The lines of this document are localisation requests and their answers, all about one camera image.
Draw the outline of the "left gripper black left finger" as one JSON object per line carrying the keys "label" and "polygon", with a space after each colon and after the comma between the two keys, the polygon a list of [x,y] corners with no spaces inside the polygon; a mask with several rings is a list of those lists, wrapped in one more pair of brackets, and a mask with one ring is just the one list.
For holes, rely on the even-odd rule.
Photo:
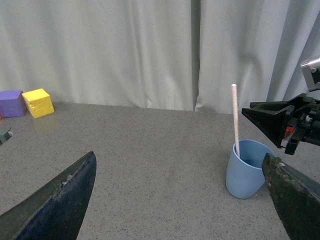
{"label": "left gripper black left finger", "polygon": [[0,216],[2,240],[75,240],[92,195],[97,160],[90,151]]}

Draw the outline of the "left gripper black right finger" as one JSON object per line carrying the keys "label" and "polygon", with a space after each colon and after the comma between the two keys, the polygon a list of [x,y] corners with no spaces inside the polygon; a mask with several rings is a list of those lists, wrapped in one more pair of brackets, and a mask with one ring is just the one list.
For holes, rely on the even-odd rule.
{"label": "left gripper black right finger", "polygon": [[262,163],[276,212],[291,240],[320,238],[320,184],[267,153]]}

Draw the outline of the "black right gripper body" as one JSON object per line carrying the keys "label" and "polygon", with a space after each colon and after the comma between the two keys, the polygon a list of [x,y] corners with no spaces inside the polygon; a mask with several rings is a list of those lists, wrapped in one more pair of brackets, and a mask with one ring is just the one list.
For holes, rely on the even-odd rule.
{"label": "black right gripper body", "polygon": [[320,101],[315,98],[293,98],[286,102],[293,106],[285,123],[283,139],[285,153],[293,155],[301,142],[320,145]]}

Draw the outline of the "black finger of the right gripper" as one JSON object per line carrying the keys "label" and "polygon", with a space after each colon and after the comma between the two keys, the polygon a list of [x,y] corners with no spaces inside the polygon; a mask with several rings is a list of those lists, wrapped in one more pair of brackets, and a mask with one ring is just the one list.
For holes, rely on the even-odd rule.
{"label": "black finger of the right gripper", "polygon": [[[292,99],[314,99],[306,95],[298,95]],[[278,148],[285,148],[285,123],[293,110],[288,101],[251,102],[249,108],[243,108],[241,113],[266,135]]]}

